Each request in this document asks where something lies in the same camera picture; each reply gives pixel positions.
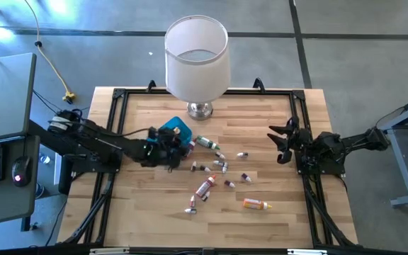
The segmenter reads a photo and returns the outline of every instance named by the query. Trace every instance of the wooden tabletop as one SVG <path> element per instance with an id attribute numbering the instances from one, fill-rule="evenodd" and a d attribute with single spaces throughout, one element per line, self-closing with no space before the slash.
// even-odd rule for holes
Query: wooden tabletop
<path id="1" fill-rule="evenodd" d="M 89 119 L 106 126 L 113 87 L 96 87 Z M 320 89 L 305 90 L 312 134 L 332 131 Z M 228 95 L 213 103 L 213 116 L 205 121 L 188 117 L 186 103 L 171 95 L 130 95 L 124 132 L 150 126 L 159 128 L 174 116 L 180 117 L 193 131 L 219 144 L 229 169 L 225 175 L 212 165 L 214 152 L 196 146 L 189 159 L 169 174 L 164 167 L 142 168 L 124 158 L 116 177 L 108 216 L 105 245 L 112 247 L 311 247 L 305 195 L 295 160 L 276 163 L 276 146 L 266 134 L 269 125 L 285 125 L 291 116 L 286 96 Z M 116 110 L 119 116 L 120 105 Z M 145 138 L 140 133 L 132 137 Z M 248 152 L 238 159 L 238 152 Z M 206 165 L 216 174 L 215 187 L 207 202 L 197 201 L 196 215 L 186 214 L 189 200 L 209 174 L 190 172 L 193 161 Z M 241 174 L 253 180 L 246 183 Z M 84 174 L 71 187 L 58 241 L 69 237 L 89 211 L 96 174 Z M 223 185 L 224 180 L 236 188 Z M 352 241 L 357 242 L 351 210 L 342 182 L 323 176 L 327 210 L 335 223 Z M 264 200 L 269 210 L 242 207 L 244 198 Z M 97 215 L 94 238 L 100 224 Z M 322 223 L 317 217 L 320 236 Z"/>

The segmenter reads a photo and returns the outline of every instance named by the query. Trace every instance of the lamp base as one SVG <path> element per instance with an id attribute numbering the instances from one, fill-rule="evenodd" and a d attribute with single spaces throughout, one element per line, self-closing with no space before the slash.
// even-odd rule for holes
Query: lamp base
<path id="1" fill-rule="evenodd" d="M 207 120 L 212 116 L 213 107 L 211 103 L 188 103 L 187 112 L 194 120 Z"/>

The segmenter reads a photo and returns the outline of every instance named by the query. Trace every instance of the concrete floor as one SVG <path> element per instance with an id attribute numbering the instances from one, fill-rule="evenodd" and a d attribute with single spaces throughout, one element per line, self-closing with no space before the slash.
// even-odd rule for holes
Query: concrete floor
<path id="1" fill-rule="evenodd" d="M 40 26 L 55 30 L 165 31 L 182 16 L 204 14 L 229 32 L 294 33 L 288 0 L 29 2 Z M 295 3 L 303 33 L 408 35 L 408 0 Z M 24 1 L 0 0 L 0 57 L 37 54 L 34 35 L 12 30 L 34 27 Z M 95 86 L 146 86 L 150 79 L 164 84 L 163 37 L 46 35 L 42 42 L 78 95 L 74 108 L 89 106 Z M 311 85 L 324 89 L 334 132 L 363 132 L 408 102 L 408 40 L 304 39 L 303 44 Z M 230 54 L 233 86 L 248 87 L 261 77 L 271 88 L 304 87 L 294 38 L 230 38 Z M 64 89 L 40 54 L 34 87 L 59 107 L 71 108 L 61 101 Z M 51 117 L 34 98 L 31 119 L 45 127 Z M 392 152 L 354 152 L 346 171 L 360 244 L 408 251 L 408 206 L 389 205 L 391 198 L 407 194 Z M 40 169 L 39 179 L 52 187 L 48 168 Z M 20 220 L 1 223 L 0 249 L 45 245 L 64 199 L 59 195 L 36 202 L 33 221 L 40 229 L 34 232 L 20 233 Z"/>

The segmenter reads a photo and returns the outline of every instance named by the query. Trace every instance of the table lamp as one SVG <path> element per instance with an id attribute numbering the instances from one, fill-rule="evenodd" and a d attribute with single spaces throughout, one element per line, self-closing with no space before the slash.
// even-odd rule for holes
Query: table lamp
<path id="1" fill-rule="evenodd" d="M 165 35 L 166 89 L 188 102 L 188 114 L 205 120 L 213 113 L 211 102 L 231 84 L 226 28 L 207 16 L 187 16 Z"/>

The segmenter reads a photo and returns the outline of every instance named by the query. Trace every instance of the yellow cable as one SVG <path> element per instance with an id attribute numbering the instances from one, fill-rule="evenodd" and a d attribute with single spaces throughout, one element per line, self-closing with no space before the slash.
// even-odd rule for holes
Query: yellow cable
<path id="1" fill-rule="evenodd" d="M 33 12 L 34 18 L 35 18 L 35 24 L 37 27 L 37 41 L 40 42 L 40 29 L 39 29 L 39 21 L 37 20 L 37 16 L 35 15 L 35 12 L 33 10 L 33 8 L 31 7 L 31 5 L 28 3 L 27 0 L 25 0 L 26 4 L 28 5 L 29 9 Z M 69 90 L 69 88 L 67 87 L 67 85 L 65 84 L 64 79 L 61 77 L 61 74 L 56 70 L 55 66 L 53 65 L 53 63 L 51 63 L 51 61 L 48 59 L 47 56 L 45 56 L 45 54 L 43 53 L 42 49 L 40 48 L 40 46 L 37 46 L 37 49 L 39 50 L 40 54 L 45 58 L 45 60 L 47 60 L 48 64 L 50 64 L 51 68 L 53 69 L 53 71 L 55 71 L 57 77 L 61 80 L 62 85 L 64 85 L 65 91 L 66 91 L 66 95 L 73 95 L 74 94 Z"/>

